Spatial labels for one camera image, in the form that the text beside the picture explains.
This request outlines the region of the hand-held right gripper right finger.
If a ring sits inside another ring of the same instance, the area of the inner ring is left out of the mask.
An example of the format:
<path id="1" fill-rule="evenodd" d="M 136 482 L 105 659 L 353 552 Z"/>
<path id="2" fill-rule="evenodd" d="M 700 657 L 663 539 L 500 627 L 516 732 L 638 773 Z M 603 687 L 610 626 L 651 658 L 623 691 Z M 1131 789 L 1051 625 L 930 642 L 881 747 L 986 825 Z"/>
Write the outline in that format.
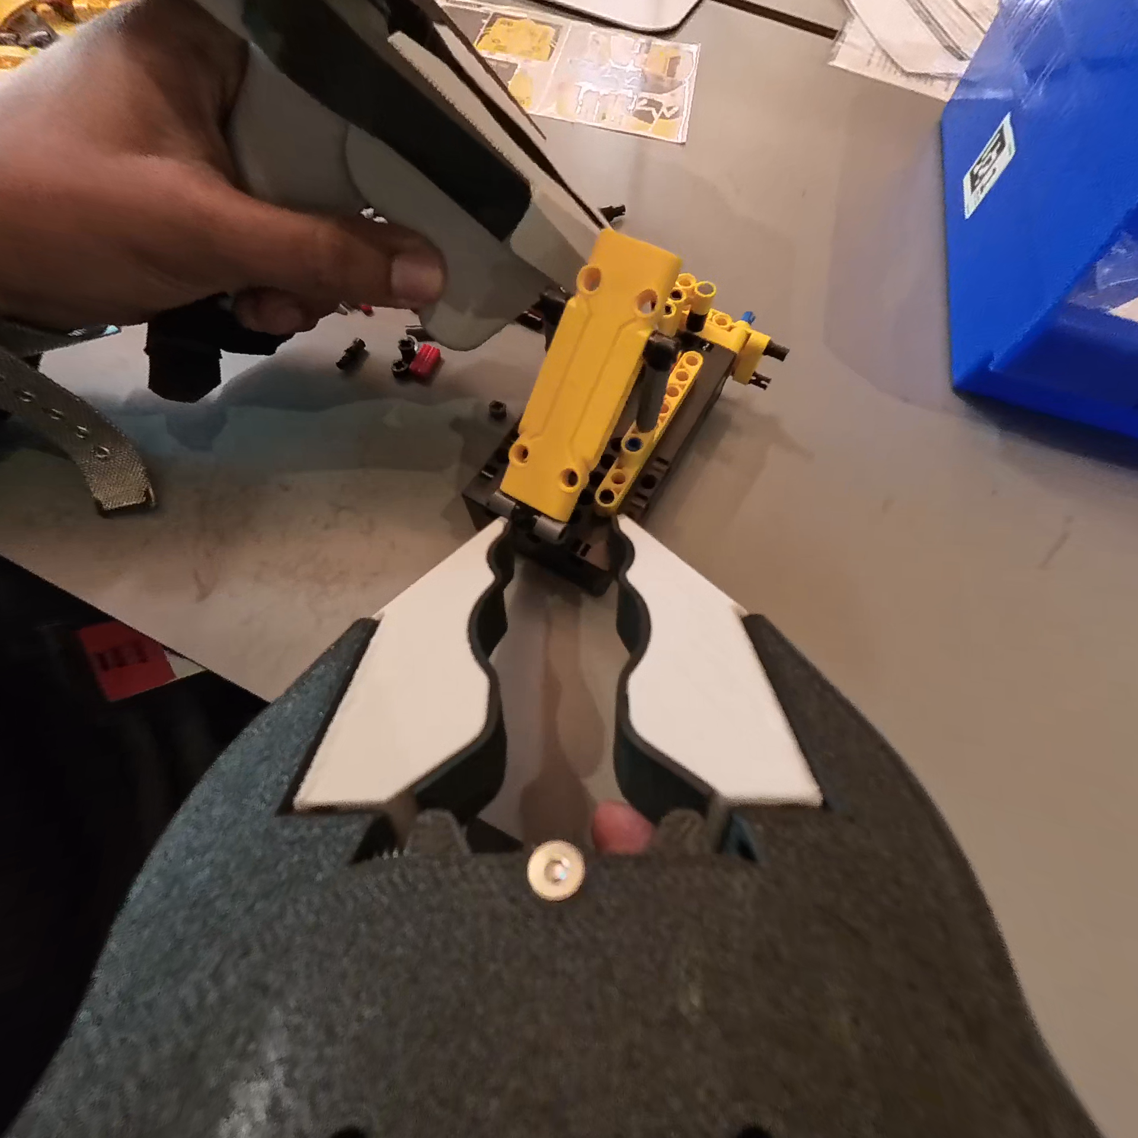
<path id="1" fill-rule="evenodd" d="M 615 770 L 642 814 L 823 804 L 750 614 L 632 520 L 615 523 Z"/>

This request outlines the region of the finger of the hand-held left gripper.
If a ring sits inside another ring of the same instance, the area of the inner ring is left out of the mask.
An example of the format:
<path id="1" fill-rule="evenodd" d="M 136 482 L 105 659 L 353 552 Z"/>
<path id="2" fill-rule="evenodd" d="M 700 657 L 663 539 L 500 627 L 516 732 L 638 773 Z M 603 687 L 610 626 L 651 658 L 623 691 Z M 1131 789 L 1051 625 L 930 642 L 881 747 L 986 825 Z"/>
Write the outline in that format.
<path id="1" fill-rule="evenodd" d="M 469 137 L 433 146 L 446 191 L 545 278 L 575 278 L 609 224 L 450 15 L 439 3 L 391 3 L 391 50 Z"/>

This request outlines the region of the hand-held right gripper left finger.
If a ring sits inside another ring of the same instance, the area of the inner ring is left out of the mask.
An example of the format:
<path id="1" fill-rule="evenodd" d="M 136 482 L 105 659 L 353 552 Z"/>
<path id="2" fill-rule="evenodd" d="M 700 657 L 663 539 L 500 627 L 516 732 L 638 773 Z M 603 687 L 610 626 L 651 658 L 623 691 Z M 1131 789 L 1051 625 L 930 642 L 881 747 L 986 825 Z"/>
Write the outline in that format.
<path id="1" fill-rule="evenodd" d="M 294 793 L 296 812 L 479 814 L 505 779 L 492 654 L 516 571 L 497 520 L 373 617 Z"/>

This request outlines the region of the yellow and black toy assembly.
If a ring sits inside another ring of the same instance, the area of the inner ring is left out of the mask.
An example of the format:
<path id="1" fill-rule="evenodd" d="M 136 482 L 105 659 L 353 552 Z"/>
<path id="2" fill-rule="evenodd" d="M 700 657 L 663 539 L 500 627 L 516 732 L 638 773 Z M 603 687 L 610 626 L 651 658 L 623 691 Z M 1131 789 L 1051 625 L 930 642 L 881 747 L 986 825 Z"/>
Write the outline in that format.
<path id="1" fill-rule="evenodd" d="M 619 520 L 644 523 L 730 382 L 767 389 L 788 348 L 719 309 L 674 253 L 604 230 L 574 293 L 527 315 L 548 355 L 520 416 L 463 491 L 478 530 L 593 597 L 616 577 Z"/>

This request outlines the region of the person's right hand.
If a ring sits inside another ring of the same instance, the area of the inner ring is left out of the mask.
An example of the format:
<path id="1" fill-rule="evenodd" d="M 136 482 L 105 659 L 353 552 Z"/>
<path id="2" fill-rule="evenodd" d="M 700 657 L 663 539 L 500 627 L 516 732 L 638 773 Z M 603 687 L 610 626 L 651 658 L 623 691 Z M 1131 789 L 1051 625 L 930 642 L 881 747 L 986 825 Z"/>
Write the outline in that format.
<path id="1" fill-rule="evenodd" d="M 606 856 L 639 856 L 654 840 L 654 824 L 625 802 L 602 802 L 591 820 L 591 843 Z"/>

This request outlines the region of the person's left hand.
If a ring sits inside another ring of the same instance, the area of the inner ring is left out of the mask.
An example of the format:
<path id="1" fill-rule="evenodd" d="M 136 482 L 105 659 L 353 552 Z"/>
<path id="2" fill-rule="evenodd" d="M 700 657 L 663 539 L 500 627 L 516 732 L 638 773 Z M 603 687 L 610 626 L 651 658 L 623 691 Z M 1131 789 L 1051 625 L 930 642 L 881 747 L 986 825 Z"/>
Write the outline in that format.
<path id="1" fill-rule="evenodd" d="M 292 336 L 341 304 L 440 300 L 446 262 L 420 235 L 238 188 L 246 60 L 198 3 L 127 3 L 3 79 L 5 320 L 133 325 L 228 294 L 242 326 Z"/>

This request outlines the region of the yellow printed sticker sheet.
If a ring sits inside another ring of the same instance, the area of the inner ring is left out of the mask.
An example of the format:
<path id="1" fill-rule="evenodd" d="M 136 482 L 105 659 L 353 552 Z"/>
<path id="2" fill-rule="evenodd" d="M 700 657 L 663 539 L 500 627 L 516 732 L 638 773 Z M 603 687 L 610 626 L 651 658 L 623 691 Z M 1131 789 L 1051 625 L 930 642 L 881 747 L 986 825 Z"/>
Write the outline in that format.
<path id="1" fill-rule="evenodd" d="M 443 3 L 532 117 L 684 144 L 700 47 L 491 3 Z"/>

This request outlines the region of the pile of yellow black toy pieces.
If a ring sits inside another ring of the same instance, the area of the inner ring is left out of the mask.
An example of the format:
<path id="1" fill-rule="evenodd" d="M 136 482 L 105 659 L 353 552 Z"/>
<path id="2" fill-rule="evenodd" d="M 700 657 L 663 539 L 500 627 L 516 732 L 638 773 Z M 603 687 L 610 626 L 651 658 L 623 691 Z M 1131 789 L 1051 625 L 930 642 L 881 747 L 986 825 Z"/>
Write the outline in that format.
<path id="1" fill-rule="evenodd" d="M 2 73 L 21 67 L 121 2 L 2 2 Z"/>

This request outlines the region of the person's black clothing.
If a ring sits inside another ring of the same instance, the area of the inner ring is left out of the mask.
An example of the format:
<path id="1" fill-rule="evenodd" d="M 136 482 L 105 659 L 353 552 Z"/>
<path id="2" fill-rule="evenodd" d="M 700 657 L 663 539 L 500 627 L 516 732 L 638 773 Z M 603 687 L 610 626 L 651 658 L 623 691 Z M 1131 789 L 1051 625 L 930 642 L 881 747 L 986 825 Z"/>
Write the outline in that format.
<path id="1" fill-rule="evenodd" d="M 65 1038 L 152 849 L 267 703 L 2 563 L 2 1112 Z"/>

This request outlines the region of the white paper sheets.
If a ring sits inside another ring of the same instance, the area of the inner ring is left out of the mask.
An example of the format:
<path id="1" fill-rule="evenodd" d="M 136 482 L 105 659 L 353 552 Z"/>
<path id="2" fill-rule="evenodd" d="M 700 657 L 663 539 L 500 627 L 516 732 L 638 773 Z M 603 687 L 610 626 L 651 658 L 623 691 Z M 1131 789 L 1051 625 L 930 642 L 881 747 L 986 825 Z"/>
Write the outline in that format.
<path id="1" fill-rule="evenodd" d="M 829 63 L 946 104 L 1000 12 L 999 2 L 846 2 Z"/>

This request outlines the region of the blue plastic bin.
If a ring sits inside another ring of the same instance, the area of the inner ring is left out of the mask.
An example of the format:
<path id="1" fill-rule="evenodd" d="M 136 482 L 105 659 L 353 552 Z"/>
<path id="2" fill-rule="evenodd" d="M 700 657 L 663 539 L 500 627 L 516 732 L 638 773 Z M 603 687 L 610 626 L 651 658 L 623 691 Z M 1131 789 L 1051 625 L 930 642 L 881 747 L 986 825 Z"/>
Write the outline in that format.
<path id="1" fill-rule="evenodd" d="M 941 124 L 951 379 L 1136 440 L 1137 5 L 1003 3 Z"/>

